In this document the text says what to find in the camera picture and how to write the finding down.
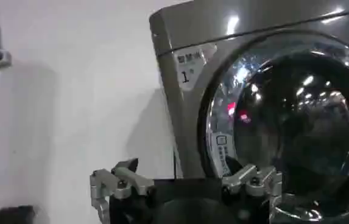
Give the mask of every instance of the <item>number 1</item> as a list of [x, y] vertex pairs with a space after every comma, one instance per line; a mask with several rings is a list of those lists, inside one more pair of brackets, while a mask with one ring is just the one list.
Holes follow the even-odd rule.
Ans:
[[182, 83], [186, 83], [186, 82], [189, 82], [189, 80], [186, 78], [186, 72], [183, 71], [181, 72], [183, 75], [184, 75], [184, 81]]

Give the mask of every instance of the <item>black object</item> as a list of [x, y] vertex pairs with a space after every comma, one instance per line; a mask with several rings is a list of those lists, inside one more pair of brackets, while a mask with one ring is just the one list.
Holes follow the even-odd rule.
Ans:
[[155, 180], [148, 196], [110, 199], [112, 224], [264, 224], [269, 222], [269, 201], [252, 197], [244, 187], [229, 194], [220, 179]]
[[33, 224], [35, 212], [32, 206], [0, 209], [0, 224]]

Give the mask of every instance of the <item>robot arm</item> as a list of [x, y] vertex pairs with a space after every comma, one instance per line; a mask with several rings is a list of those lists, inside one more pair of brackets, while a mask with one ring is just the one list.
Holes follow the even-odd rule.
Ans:
[[[90, 176], [91, 204], [97, 209], [103, 224], [149, 223], [151, 220], [170, 224], [176, 223], [177, 219], [201, 219], [182, 211], [194, 203], [197, 206], [190, 210], [203, 208], [201, 212], [206, 216], [214, 216], [207, 214], [209, 206], [214, 211], [221, 210], [224, 215], [219, 220], [227, 219], [226, 223], [230, 222], [232, 214], [235, 214], [233, 220], [239, 219], [242, 223], [259, 223], [262, 217], [261, 222], [268, 223], [281, 201], [282, 176], [274, 167], [257, 170], [256, 166], [249, 164], [233, 176], [222, 179], [151, 180], [135, 173], [137, 164], [137, 159], [123, 161], [111, 172], [101, 169]], [[180, 206], [168, 208], [176, 203]], [[122, 222], [111, 217], [113, 208], [116, 212], [112, 215], [125, 214]], [[237, 217], [238, 211], [249, 215]], [[215, 218], [206, 220], [213, 223]]]

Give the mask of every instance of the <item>gray washing machine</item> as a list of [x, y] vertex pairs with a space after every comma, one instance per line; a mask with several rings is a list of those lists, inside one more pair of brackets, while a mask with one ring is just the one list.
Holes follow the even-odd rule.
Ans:
[[273, 165], [281, 215], [349, 219], [349, 0], [195, 0], [150, 27], [185, 178]]

